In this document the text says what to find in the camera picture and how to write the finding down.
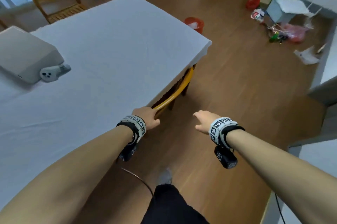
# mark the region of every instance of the wooden floor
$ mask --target wooden floor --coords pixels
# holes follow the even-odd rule
[[[158,173],[170,167],[173,184],[212,224],[259,223],[270,189],[238,153],[237,167],[224,169],[213,142],[195,131],[192,114],[209,110],[231,117],[283,149],[316,135],[325,109],[305,95],[316,66],[303,65],[293,54],[313,41],[269,43],[264,27],[244,8],[246,0],[147,1],[180,20],[203,19],[203,34],[213,45],[197,64],[186,97],[163,113],[160,127],[150,131],[133,159],[122,165],[152,188]],[[97,2],[87,0],[87,5]],[[150,198],[141,182],[113,166],[74,223],[138,224]]]

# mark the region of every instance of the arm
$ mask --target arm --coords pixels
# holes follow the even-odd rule
[[[148,107],[133,111],[147,130],[160,124],[155,113]],[[23,188],[0,212],[0,223],[70,223],[132,139],[130,128],[118,126],[73,150]]]
[[[208,134],[220,116],[209,111],[194,114],[196,129]],[[243,131],[227,134],[237,150],[302,223],[337,223],[337,179],[273,145]]]

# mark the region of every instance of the white tablecloth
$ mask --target white tablecloth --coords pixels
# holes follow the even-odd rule
[[[0,72],[0,209],[53,162],[151,102],[212,43],[145,0],[113,0],[32,34],[72,70],[32,87]]]

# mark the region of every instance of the light blue box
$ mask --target light blue box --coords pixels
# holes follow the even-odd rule
[[[283,12],[276,0],[270,2],[267,13],[274,23],[288,23],[296,15]]]

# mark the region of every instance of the foot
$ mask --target foot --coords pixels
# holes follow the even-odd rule
[[[166,168],[158,178],[158,185],[172,184],[172,172],[169,168]]]

